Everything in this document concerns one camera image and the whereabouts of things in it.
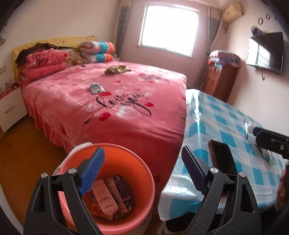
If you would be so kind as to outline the person's right hand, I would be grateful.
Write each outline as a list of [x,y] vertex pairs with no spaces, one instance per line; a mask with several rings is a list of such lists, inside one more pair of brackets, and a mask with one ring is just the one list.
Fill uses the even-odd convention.
[[279,186],[277,190],[277,196],[275,200],[275,211],[280,211],[284,208],[287,202],[286,186],[285,186],[286,170],[284,169],[279,181]]

